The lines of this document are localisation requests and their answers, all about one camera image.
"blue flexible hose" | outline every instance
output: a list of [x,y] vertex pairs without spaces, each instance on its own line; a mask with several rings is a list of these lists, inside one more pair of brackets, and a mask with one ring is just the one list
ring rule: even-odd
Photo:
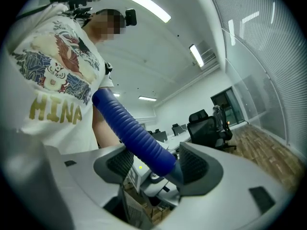
[[118,102],[110,89],[99,89],[92,97],[117,137],[126,148],[141,159],[157,175],[165,176],[174,169],[176,158],[136,121]]

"person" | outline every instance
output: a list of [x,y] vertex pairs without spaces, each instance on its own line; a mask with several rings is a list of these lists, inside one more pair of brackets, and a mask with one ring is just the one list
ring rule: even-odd
[[223,130],[223,115],[219,105],[213,107],[212,116],[215,117],[216,120],[216,129],[218,131]]
[[92,104],[99,88],[113,87],[112,65],[96,44],[124,32],[126,22],[117,10],[104,9],[80,24],[65,16],[64,4],[17,21],[5,48],[13,65],[36,94],[21,131],[37,136],[61,154],[119,144]]

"graphic t-shirt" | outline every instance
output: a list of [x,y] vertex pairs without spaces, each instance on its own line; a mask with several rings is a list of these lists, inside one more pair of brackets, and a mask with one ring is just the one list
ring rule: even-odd
[[61,15],[66,10],[56,4],[24,18],[11,31],[7,45],[19,72],[36,92],[22,131],[61,154],[98,148],[92,95],[98,88],[113,86],[112,66],[78,22]]

